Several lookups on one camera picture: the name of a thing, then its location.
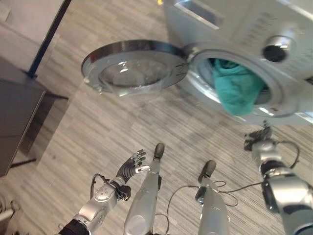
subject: cable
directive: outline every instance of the cable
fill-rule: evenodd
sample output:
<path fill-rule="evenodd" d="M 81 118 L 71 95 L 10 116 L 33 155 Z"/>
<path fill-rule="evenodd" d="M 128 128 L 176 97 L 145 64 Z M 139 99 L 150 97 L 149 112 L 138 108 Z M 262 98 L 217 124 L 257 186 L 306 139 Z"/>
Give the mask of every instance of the cable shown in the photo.
<path fill-rule="evenodd" d="M 233 199 L 235 199 L 235 204 L 227 204 L 227 203 L 225 203 L 225 205 L 227 205 L 228 207 L 236 207 L 236 206 L 238 206 L 239 201 L 238 201 L 238 199 L 234 195 L 232 195 L 232 194 L 230 194 L 228 192 L 220 192 L 220 193 L 227 194 L 228 196 L 231 196 Z"/>
<path fill-rule="evenodd" d="M 93 197 L 93 188 L 94 188 L 94 184 L 96 183 L 97 177 L 100 177 L 103 180 L 103 183 L 108 181 L 108 180 L 106 180 L 106 178 L 103 175 L 100 175 L 99 173 L 94 174 L 92 177 L 91 186 L 90 186 L 90 199 L 92 199 L 92 197 Z"/>
<path fill-rule="evenodd" d="M 223 181 L 223 180 L 218 180 L 218 181 L 215 181 L 214 183 L 220 183 L 220 182 L 222 182 L 223 185 L 217 186 L 217 188 L 223 187 L 223 186 L 226 185 L 226 182 Z M 235 206 L 238 205 L 239 201 L 238 201 L 238 199 L 237 199 L 234 195 L 230 194 L 231 192 L 237 192 L 237 191 L 243 190 L 243 189 L 245 189 L 245 188 L 248 188 L 248 187 L 251 187 L 251 186 L 254 186 L 254 185 L 259 185 L 259 184 L 261 184 L 261 183 L 262 183 L 262 182 L 250 184 L 250 185 L 247 185 L 247 186 L 244 186 L 244 187 L 241 187 L 241 188 L 232 190 L 232 191 L 219 191 L 219 193 L 225 193 L 225 194 L 231 196 L 233 199 L 235 199 L 236 202 L 235 202 L 235 204 L 233 204 L 233 205 L 232 205 L 232 204 L 226 204 L 226 203 L 225 203 L 225 205 L 227 205 L 227 206 L 229 206 L 229 207 L 235 207 Z M 162 216 L 164 216 L 164 217 L 166 218 L 166 221 L 167 221 L 167 227 L 166 227 L 166 232 L 165 232 L 166 235 L 168 234 L 168 231 L 170 230 L 170 220 L 169 220 L 169 218 L 168 218 L 168 214 L 169 214 L 169 208 L 170 208 L 172 199 L 173 199 L 174 195 L 175 195 L 179 190 L 181 190 L 182 188 L 199 188 L 199 186 L 195 186 L 195 185 L 185 185 L 185 186 L 179 187 L 178 189 L 176 189 L 176 190 L 173 192 L 172 196 L 170 197 L 170 200 L 169 200 L 169 202 L 168 202 L 167 209 L 166 209 L 166 214 L 163 214 L 163 213 L 157 213 L 157 214 L 155 214 L 155 215 L 162 215 Z"/>
<path fill-rule="evenodd" d="M 237 192 L 237 191 L 243 190 L 243 189 L 248 188 L 248 187 L 251 187 L 251 186 L 260 185 L 261 183 L 262 183 L 262 182 L 254 183 L 254 184 L 247 185 L 247 186 L 244 186 L 244 187 L 242 187 L 242 188 L 238 188 L 238 189 L 235 189 L 235 190 L 232 190 L 232 191 L 219 191 L 219 192 L 221 192 L 221 193 Z"/>
<path fill-rule="evenodd" d="M 299 147 L 299 145 L 296 144 L 295 142 L 292 142 L 292 141 L 278 141 L 278 142 L 275 142 L 275 143 L 276 143 L 276 145 L 279 145 L 280 143 L 282 143 L 282 144 L 290 144 L 297 150 L 297 155 L 295 157 L 295 160 L 294 160 L 293 164 L 291 164 L 291 166 L 289 167 L 290 169 L 293 169 L 295 167 L 295 165 L 297 165 L 297 163 L 299 162 L 299 157 L 300 157 L 300 147 Z"/>

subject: floor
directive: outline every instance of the floor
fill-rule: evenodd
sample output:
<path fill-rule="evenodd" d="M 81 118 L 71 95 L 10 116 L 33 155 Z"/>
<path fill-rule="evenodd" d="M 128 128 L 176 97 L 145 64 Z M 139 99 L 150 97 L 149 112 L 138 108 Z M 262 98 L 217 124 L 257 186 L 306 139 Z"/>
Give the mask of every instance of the floor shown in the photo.
<path fill-rule="evenodd" d="M 178 187 L 197 185 L 198 174 L 210 159 L 217 162 L 212 178 L 225 180 L 225 190 L 261 180 L 251 154 L 243 150 L 244 133 L 259 126 L 242 126 L 176 87 L 148 103 L 129 104 L 112 94 L 99 95 L 83 84 L 80 65 L 90 51 L 114 41 L 138 38 L 167 41 L 164 15 L 156 1 L 72 1 L 38 71 L 38 81 L 70 100 L 55 103 L 27 156 L 40 161 L 11 169 L 0 179 L 0 193 L 8 202 L 14 199 L 21 206 L 7 234 L 14 230 L 22 235 L 57 233 L 88 200 L 94 173 L 112 178 L 131 153 L 141 148 L 149 162 L 159 141 L 166 149 L 157 212 L 166 211 Z M 57 129 L 49 139 L 52 127 Z M 301 161 L 295 172 L 313 184 L 312 126 L 275 126 L 274 137 L 299 144 Z M 291 163 L 294 150 L 281 146 L 280 151 Z M 19 152 L 16 159 L 22 158 Z M 138 174 L 129 181 L 133 195 L 143 177 Z M 195 193 L 196 189 L 185 188 L 174 197 L 169 234 L 198 232 L 201 207 L 194 200 Z M 233 195 L 239 204 L 228 208 L 232 235 L 284 234 L 279 216 L 267 211 L 260 186 Z M 232 203 L 231 198 L 224 199 Z M 95 234 L 123 234 L 131 202 L 132 198 L 119 202 Z M 156 216 L 154 232 L 164 234 L 165 228 L 165 218 Z"/>

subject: silver washing machine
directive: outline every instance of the silver washing machine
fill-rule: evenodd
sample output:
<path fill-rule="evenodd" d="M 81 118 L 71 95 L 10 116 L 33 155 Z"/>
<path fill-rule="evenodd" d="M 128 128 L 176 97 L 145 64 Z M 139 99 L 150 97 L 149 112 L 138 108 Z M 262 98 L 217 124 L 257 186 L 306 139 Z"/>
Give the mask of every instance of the silver washing machine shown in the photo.
<path fill-rule="evenodd" d="M 174 84 L 223 110 L 211 59 L 225 59 L 266 83 L 241 123 L 313 123 L 311 0 L 165 0 L 170 43 L 117 42 L 89 54 L 85 82 L 127 99 L 151 99 Z"/>

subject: laundry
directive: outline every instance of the laundry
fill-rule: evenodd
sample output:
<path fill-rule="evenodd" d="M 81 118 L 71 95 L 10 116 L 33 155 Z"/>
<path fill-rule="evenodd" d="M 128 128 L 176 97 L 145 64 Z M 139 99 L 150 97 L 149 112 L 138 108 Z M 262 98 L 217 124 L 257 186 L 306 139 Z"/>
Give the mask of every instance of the laundry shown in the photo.
<path fill-rule="evenodd" d="M 213 66 L 215 89 L 221 105 L 232 115 L 250 114 L 260 91 L 266 86 L 263 80 L 244 66 L 222 59 L 210 59 Z"/>

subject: washing machine door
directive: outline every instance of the washing machine door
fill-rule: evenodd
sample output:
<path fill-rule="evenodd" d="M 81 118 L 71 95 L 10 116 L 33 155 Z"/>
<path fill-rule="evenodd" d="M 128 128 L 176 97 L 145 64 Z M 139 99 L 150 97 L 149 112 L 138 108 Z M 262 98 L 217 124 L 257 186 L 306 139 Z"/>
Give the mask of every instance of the washing machine door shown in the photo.
<path fill-rule="evenodd" d="M 82 74 L 99 93 L 149 100 L 186 76 L 186 58 L 183 50 L 167 43 L 122 41 L 91 52 L 82 63 Z"/>

